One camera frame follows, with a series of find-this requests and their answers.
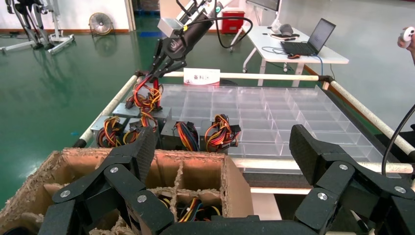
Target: electric fan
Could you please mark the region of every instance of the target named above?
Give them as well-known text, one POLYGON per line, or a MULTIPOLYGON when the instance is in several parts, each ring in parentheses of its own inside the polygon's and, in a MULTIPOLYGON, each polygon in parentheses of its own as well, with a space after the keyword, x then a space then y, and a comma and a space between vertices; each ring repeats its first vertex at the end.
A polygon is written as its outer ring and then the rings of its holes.
POLYGON ((111 19, 100 12, 91 15, 89 26, 92 36, 107 35, 114 29, 111 19))

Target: monitor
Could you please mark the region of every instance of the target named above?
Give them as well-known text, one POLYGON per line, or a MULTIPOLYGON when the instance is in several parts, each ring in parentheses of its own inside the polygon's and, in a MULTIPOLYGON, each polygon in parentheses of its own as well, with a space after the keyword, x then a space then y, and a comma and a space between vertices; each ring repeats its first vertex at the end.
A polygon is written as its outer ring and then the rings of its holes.
POLYGON ((310 39, 308 39, 308 42, 317 52, 320 52, 335 27, 334 24, 322 18, 311 34, 310 39))
POLYGON ((278 11, 279 10, 279 1, 280 0, 247 0, 249 3, 258 5, 259 7, 265 10, 278 11))

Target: laptop keyboard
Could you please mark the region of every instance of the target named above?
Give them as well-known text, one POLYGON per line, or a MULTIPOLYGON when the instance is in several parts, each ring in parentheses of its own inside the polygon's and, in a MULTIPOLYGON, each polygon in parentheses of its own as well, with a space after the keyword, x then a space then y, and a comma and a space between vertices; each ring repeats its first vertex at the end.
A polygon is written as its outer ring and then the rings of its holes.
POLYGON ((284 43, 284 48, 286 51, 299 51, 301 53, 313 54, 312 49, 307 43, 284 43))

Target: computer mouse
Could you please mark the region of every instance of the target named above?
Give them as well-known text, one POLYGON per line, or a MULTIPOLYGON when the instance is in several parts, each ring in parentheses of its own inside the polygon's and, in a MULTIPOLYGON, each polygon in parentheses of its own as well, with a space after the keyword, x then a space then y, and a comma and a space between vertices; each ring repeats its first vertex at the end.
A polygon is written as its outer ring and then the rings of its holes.
POLYGON ((288 54, 288 59, 298 59, 298 58, 300 58, 301 56, 300 55, 295 55, 295 54, 292 54, 292 53, 290 53, 290 54, 288 54))

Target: hand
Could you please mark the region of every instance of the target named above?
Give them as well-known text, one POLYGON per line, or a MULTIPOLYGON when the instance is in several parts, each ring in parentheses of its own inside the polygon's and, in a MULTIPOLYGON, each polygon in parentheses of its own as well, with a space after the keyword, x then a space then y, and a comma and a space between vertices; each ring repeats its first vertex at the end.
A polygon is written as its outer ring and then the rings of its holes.
MULTIPOLYGON (((405 41, 403 41, 400 36, 398 37, 398 46, 401 48, 405 48, 405 41)), ((411 44, 406 49, 410 52, 415 52, 415 34, 412 35, 411 44)))

